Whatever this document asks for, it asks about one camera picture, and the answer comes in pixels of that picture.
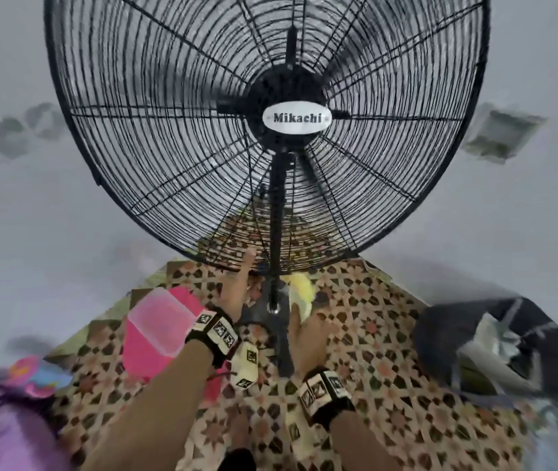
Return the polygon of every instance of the bare foot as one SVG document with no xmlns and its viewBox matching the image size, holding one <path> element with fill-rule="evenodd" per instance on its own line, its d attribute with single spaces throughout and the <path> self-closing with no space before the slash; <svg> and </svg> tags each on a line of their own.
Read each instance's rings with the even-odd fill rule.
<svg viewBox="0 0 558 471">
<path fill-rule="evenodd" d="M 231 421 L 229 434 L 231 435 L 231 449 L 248 449 L 251 447 L 251 434 L 246 410 L 238 408 L 236 416 Z"/>
</svg>

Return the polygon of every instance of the black pant leg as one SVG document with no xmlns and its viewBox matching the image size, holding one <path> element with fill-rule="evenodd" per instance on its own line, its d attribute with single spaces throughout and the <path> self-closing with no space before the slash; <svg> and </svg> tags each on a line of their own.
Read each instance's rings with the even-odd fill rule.
<svg viewBox="0 0 558 471">
<path fill-rule="evenodd" d="M 224 455 L 218 471 L 256 471 L 257 465 L 250 450 L 239 448 Z"/>
</svg>

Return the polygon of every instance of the white wall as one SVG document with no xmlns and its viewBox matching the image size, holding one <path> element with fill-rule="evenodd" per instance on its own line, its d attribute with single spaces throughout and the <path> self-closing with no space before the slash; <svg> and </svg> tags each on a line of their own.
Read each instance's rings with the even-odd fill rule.
<svg viewBox="0 0 558 471">
<path fill-rule="evenodd" d="M 0 0 L 0 119 L 56 102 L 42 0 Z M 0 365 L 60 344 L 175 253 L 96 187 L 68 132 L 0 163 Z"/>
<path fill-rule="evenodd" d="M 558 323 L 558 0 L 492 0 L 480 102 L 549 118 L 504 166 L 457 153 L 431 195 L 364 256 L 427 303 L 529 297 Z"/>
</svg>

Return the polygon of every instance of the person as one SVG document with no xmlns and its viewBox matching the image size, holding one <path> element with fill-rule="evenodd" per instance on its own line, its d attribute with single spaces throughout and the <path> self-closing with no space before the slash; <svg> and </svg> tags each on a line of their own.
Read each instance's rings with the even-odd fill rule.
<svg viewBox="0 0 558 471">
<path fill-rule="evenodd" d="M 240 271 L 222 278 L 222 292 L 218 300 L 220 312 L 215 313 L 214 319 L 223 313 L 231 323 L 239 319 L 255 255 L 255 250 L 247 250 Z M 317 369 L 326 370 L 321 367 L 327 361 L 329 333 L 329 323 L 317 315 L 310 316 L 301 324 L 298 307 L 293 308 L 288 338 L 298 379 L 306 379 L 311 371 Z M 82 471 L 175 469 L 184 456 L 185 442 L 202 400 L 205 381 L 219 365 L 216 356 L 220 355 L 220 351 L 206 339 L 207 334 L 202 334 L 204 332 L 192 329 L 180 354 L 144 388 L 141 395 L 134 398 L 128 409 L 111 425 L 109 435 L 103 437 L 99 446 L 87 455 Z M 400 470 L 398 462 L 377 441 L 350 403 L 320 408 L 323 409 L 326 410 L 327 420 L 330 420 L 325 426 L 333 447 L 347 471 Z M 231 426 L 232 451 L 225 456 L 220 471 L 255 469 L 249 450 L 248 426 L 247 417 L 240 412 Z"/>
</svg>

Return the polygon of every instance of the black wrist strap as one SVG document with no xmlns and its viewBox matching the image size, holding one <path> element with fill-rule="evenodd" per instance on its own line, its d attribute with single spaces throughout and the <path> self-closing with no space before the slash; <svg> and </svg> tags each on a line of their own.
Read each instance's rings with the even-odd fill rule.
<svg viewBox="0 0 558 471">
<path fill-rule="evenodd" d="M 338 374 L 326 367 L 316 367 L 306 374 L 298 395 L 305 412 L 327 432 L 333 419 L 343 411 L 355 411 L 351 395 Z"/>
<path fill-rule="evenodd" d="M 190 340 L 200 340 L 211 350 L 214 369 L 219 369 L 227 358 L 231 358 L 239 344 L 233 320 L 219 307 L 200 313 L 185 343 Z"/>
</svg>

